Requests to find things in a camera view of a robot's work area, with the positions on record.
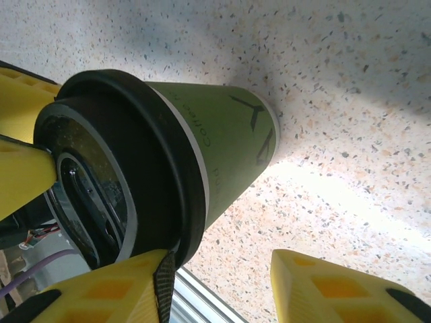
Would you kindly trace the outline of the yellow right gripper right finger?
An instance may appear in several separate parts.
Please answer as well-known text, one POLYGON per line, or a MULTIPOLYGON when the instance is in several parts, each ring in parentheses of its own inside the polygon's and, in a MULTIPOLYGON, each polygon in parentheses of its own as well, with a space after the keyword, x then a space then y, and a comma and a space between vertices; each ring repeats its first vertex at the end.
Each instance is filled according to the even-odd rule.
POLYGON ((291 250, 271 256, 279 322, 429 322, 430 306, 402 285, 291 250))

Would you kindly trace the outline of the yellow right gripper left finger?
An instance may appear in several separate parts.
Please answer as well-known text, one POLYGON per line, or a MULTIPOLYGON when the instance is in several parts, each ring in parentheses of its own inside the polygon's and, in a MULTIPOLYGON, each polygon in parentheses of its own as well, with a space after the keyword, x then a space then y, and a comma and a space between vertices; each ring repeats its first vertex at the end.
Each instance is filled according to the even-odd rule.
POLYGON ((152 250, 61 281, 28 298, 2 322, 168 322, 174 253, 152 250))

